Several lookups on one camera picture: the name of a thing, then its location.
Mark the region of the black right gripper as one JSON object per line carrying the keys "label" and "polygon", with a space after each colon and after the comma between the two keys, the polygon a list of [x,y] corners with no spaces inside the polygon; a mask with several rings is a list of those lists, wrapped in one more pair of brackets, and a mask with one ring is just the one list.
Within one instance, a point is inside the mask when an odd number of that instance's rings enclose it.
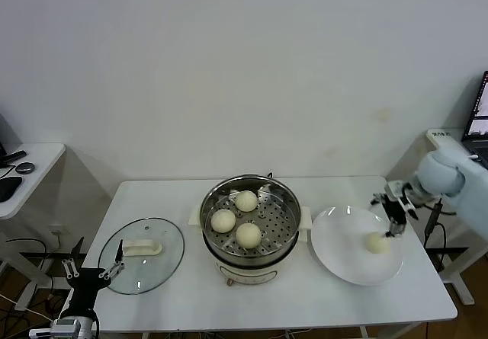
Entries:
{"label": "black right gripper", "polygon": [[401,236],[406,228],[406,212],[398,199],[391,200],[388,196],[383,198],[383,208],[390,220],[390,226],[384,234],[385,238]]}

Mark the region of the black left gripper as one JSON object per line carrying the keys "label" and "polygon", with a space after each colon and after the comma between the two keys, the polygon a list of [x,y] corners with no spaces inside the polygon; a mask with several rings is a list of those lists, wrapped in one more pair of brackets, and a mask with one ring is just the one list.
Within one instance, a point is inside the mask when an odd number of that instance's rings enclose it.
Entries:
{"label": "black left gripper", "polygon": [[98,292],[109,286],[109,279],[114,279],[123,269],[123,241],[120,240],[114,263],[105,270],[103,268],[81,268],[78,271],[76,261],[82,248],[84,238],[81,237],[72,248],[69,256],[61,263],[73,288],[69,308],[75,311],[93,309]]}

